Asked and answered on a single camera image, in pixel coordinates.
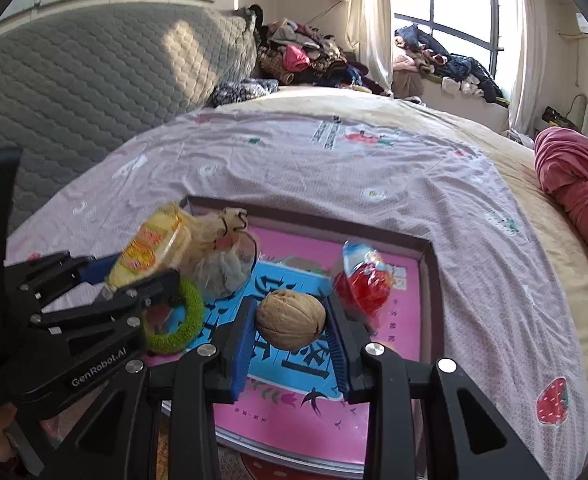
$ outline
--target tray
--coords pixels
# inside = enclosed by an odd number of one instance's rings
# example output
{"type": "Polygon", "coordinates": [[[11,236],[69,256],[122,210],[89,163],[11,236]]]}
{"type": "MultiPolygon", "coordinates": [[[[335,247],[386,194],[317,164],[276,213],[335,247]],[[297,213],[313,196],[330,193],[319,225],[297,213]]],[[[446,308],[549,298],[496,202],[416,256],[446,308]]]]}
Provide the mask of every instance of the tray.
{"type": "MultiPolygon", "coordinates": [[[[207,301],[205,327],[188,349],[209,341],[218,325],[234,319],[244,296],[262,298],[277,288],[328,294],[330,269],[349,239],[375,247],[394,275],[394,288],[379,311],[379,328],[372,339],[411,360],[434,362],[443,355],[442,292],[428,240],[212,198],[189,197],[189,205],[194,215],[225,207],[246,209],[250,230],[260,240],[261,257],[242,290],[226,300],[207,301]]],[[[167,360],[155,357],[148,362],[167,360]]],[[[350,406],[343,400],[323,337],[297,352],[285,352],[257,334],[248,376],[237,403],[215,406],[219,443],[299,470],[362,477],[368,406],[350,406]]],[[[164,402],[163,410],[170,413],[171,402],[164,402]]],[[[415,431],[419,442],[418,413],[415,431]]]]}

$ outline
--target window frame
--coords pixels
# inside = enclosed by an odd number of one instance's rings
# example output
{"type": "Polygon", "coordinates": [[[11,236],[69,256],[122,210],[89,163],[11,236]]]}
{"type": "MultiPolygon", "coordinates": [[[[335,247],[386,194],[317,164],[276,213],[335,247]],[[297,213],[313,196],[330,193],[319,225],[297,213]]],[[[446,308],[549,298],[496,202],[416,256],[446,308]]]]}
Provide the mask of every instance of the window frame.
{"type": "Polygon", "coordinates": [[[446,34],[455,36],[456,38],[460,38],[461,40],[469,41],[470,43],[477,44],[487,50],[490,51],[490,65],[486,67],[492,77],[496,77],[496,67],[498,65],[498,53],[503,52],[504,48],[498,46],[499,40],[499,25],[500,25],[500,16],[498,12],[498,0],[491,0],[491,32],[490,32],[490,41],[484,41],[480,38],[476,38],[470,34],[463,32],[462,30],[458,30],[456,28],[447,27],[446,25],[442,25],[434,21],[434,0],[429,0],[429,20],[421,20],[419,18],[413,18],[412,16],[407,16],[406,14],[399,14],[394,12],[394,17],[398,20],[405,20],[406,22],[413,22],[418,23],[419,25],[424,25],[431,29],[429,35],[433,37],[433,31],[438,30],[440,32],[445,32],[446,34]]]}

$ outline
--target pile of clothes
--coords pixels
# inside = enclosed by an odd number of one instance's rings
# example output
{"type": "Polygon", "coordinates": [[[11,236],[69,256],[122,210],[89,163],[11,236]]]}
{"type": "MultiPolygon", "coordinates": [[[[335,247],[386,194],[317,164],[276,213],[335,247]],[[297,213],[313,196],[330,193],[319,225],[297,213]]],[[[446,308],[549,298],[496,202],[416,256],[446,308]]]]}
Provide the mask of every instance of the pile of clothes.
{"type": "Polygon", "coordinates": [[[256,14],[261,70],[281,85],[311,84],[386,94],[367,77],[365,65],[347,59],[333,36],[287,18],[263,25],[260,6],[253,5],[250,10],[256,14]]]}
{"type": "Polygon", "coordinates": [[[495,103],[503,97],[490,73],[473,57],[450,54],[415,23],[394,34],[394,96],[422,95],[422,76],[442,77],[443,91],[462,91],[495,103]]]}
{"type": "Polygon", "coordinates": [[[273,94],[278,89],[279,82],[275,79],[247,78],[242,81],[224,81],[216,85],[211,95],[210,104],[216,107],[242,103],[273,94]]]}

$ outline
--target strawberry print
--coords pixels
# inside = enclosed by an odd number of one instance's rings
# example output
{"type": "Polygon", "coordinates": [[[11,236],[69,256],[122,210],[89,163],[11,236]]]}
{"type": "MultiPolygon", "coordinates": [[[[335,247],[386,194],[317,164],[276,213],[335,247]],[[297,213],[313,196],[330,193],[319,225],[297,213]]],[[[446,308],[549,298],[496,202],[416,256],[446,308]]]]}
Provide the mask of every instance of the strawberry print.
{"type": "Polygon", "coordinates": [[[559,377],[536,400],[536,416],[541,424],[560,426],[567,418],[569,406],[567,379],[559,377]]]}
{"type": "Polygon", "coordinates": [[[375,144],[378,142],[378,136],[366,134],[363,130],[360,132],[345,135],[346,140],[350,142],[360,142],[361,144],[375,144]]]}

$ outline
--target white curtain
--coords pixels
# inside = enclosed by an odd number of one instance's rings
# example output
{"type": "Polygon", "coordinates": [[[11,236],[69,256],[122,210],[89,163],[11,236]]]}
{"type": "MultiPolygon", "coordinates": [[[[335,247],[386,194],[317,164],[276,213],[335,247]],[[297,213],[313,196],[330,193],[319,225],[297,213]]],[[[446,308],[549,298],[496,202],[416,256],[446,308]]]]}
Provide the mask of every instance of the white curtain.
{"type": "Polygon", "coordinates": [[[347,0],[345,41],[386,90],[392,81],[392,0],[347,0]]]}
{"type": "Polygon", "coordinates": [[[516,79],[509,105],[509,128],[534,137],[547,52],[547,12],[544,0],[516,0],[520,47],[516,79]]]}

